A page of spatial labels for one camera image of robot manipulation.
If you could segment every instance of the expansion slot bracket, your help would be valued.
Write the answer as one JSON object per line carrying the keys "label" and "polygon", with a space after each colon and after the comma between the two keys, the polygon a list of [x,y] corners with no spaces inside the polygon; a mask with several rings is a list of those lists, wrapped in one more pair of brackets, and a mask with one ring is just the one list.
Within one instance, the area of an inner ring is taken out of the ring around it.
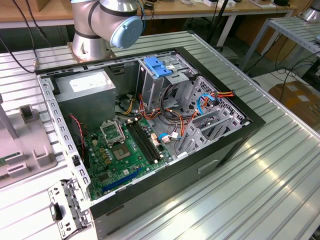
{"label": "expansion slot bracket", "polygon": [[60,236],[64,240],[92,222],[89,211],[80,210],[78,201],[81,196],[77,185],[76,179],[60,180],[48,189],[51,216],[57,222]]}

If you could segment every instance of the open computer tower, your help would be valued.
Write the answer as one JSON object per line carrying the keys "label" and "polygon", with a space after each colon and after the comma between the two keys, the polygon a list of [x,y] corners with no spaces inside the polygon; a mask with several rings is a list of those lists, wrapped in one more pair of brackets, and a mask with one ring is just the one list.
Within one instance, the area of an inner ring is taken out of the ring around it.
{"label": "open computer tower", "polygon": [[112,234],[228,161],[265,124],[184,48],[37,71],[72,179],[61,238]]}

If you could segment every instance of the aluminum workbench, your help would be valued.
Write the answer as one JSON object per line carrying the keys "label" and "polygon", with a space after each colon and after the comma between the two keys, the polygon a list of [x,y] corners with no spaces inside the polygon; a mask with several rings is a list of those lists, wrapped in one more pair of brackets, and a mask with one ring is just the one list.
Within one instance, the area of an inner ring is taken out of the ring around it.
{"label": "aluminum workbench", "polygon": [[320,43],[316,42],[316,37],[320,35],[320,22],[310,23],[298,16],[269,18],[264,22],[262,28],[260,29],[255,40],[246,53],[240,66],[241,70],[245,69],[250,58],[254,54],[260,41],[263,39],[265,33],[269,28],[273,28],[275,30],[275,33],[266,44],[261,55],[264,55],[273,46],[275,40],[280,35],[284,35],[288,39],[291,39],[292,41],[297,43],[297,45],[300,47],[299,51],[293,58],[294,61],[290,66],[294,66],[294,64],[299,60],[299,57],[301,56],[304,49],[308,50],[312,54],[317,55],[318,57],[320,56]]}
{"label": "aluminum workbench", "polygon": [[[267,124],[233,160],[155,207],[107,240],[308,239],[320,225],[320,136],[264,92],[195,34],[186,31],[141,37],[117,56],[183,46],[258,113]],[[66,46],[37,51],[40,67],[76,61]],[[32,66],[32,51],[15,53]],[[0,55],[0,92],[8,114],[38,109],[58,164],[0,189],[1,239],[60,239],[47,188],[71,177],[34,74],[9,54]],[[72,240],[97,239],[93,227]]]}

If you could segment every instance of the yellow wire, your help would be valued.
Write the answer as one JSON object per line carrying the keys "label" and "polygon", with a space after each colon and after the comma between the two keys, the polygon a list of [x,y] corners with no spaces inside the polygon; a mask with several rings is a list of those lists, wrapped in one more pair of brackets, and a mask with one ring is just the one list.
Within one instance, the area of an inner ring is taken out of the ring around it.
{"label": "yellow wire", "polygon": [[123,113],[124,115],[128,115],[128,114],[131,112],[133,102],[134,102],[134,100],[133,100],[133,99],[131,99],[130,107],[129,107],[129,109],[128,109],[127,111],[125,111],[125,112]]}

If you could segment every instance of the blue drive bay bracket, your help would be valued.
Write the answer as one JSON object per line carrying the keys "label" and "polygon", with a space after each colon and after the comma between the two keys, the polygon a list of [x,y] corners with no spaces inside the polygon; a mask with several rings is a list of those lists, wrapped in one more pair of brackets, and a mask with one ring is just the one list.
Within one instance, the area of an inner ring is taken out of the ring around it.
{"label": "blue drive bay bracket", "polygon": [[173,72],[166,68],[164,63],[160,61],[157,57],[145,57],[144,62],[147,65],[147,67],[154,72],[155,76],[157,78],[169,76],[173,74]]}

